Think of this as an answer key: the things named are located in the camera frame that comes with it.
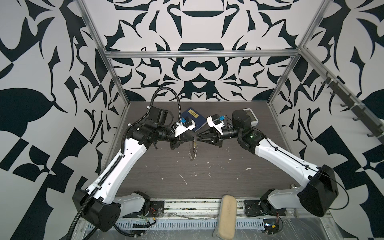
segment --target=black and white wall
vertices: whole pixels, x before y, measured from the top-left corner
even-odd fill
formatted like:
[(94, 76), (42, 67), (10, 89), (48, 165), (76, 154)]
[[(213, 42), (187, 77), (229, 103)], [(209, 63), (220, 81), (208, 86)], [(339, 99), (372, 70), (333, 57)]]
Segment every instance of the black and white wall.
[[(295, 49), (321, 0), (85, 0), (109, 51)], [(131, 101), (268, 100), (289, 57), (115, 59)], [(169, 101), (167, 93), (157, 101)]]
[(1, 239), (60, 239), (124, 103), (72, 0), (0, 3)]
[[(381, 0), (335, 0), (308, 44), (330, 71), (384, 119), (384, 5)], [(345, 238), (384, 237), (384, 146), (354, 114), (330, 95), (323, 79), (301, 58), (273, 103), (278, 120), (297, 156), (332, 167), (350, 202), (331, 210)], [(343, 207), (346, 194), (332, 208)]]

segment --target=debris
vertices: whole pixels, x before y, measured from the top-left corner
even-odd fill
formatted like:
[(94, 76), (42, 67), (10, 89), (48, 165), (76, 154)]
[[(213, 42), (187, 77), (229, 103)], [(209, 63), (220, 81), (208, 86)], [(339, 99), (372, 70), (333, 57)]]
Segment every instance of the debris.
[(184, 180), (185, 184), (188, 186), (187, 182), (185, 181), (185, 179), (183, 178), (183, 176), (181, 176), (181, 174), (179, 174), (180, 177)]

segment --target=device screen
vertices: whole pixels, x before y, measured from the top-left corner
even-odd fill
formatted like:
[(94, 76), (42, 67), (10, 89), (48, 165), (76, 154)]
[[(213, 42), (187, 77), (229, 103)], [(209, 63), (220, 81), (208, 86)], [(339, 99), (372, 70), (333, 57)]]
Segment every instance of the device screen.
[(247, 109), (247, 110), (244, 110), (244, 111), (247, 113), (248, 116), (251, 117), (251, 122), (256, 121), (256, 118), (255, 118), (255, 116), (252, 114), (251, 110)]

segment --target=workstation enclosure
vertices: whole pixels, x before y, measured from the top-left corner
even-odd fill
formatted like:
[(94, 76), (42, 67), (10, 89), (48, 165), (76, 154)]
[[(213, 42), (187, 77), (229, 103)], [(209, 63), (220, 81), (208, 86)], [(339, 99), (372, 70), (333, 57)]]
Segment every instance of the workstation enclosure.
[[(381, 0), (15, 0), (0, 3), (0, 19), (2, 239), (64, 237), (73, 193), (161, 86), (205, 117), (252, 108), (268, 137), (346, 188), (347, 207), (312, 225), (329, 239), (326, 226), (334, 239), (384, 237)], [(173, 99), (161, 92), (155, 106), (175, 113)], [(192, 162), (187, 143), (158, 146), (118, 194), (240, 201), (294, 183), (236, 141), (200, 143)], [(339, 189), (331, 207), (346, 202)], [(312, 226), (290, 211), (286, 231)], [(88, 230), (82, 222), (74, 237)]]

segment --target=black and white patterned wallpaper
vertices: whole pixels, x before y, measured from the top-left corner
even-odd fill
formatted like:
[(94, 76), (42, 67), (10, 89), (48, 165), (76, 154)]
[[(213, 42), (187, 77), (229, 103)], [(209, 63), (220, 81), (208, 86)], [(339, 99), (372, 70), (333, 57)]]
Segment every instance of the black and white patterned wallpaper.
[[(109, 51), (295, 49), (321, 0), (85, 0)], [(130, 101), (268, 100), (289, 57), (115, 59)], [(166, 93), (157, 101), (172, 100)]]
[(60, 239), (124, 103), (72, 0), (0, 3), (2, 239)]
[[(384, 119), (384, 5), (380, 0), (335, 0), (309, 49), (379, 118)], [(331, 210), (345, 238), (384, 237), (384, 146), (301, 58), (273, 103), (294, 154), (331, 166), (350, 202)], [(332, 208), (343, 207), (346, 194)]]
[[(113, 59), (130, 101), (150, 101), (168, 86), (181, 101), (268, 100), (289, 57)], [(170, 101), (170, 92), (156, 98)]]

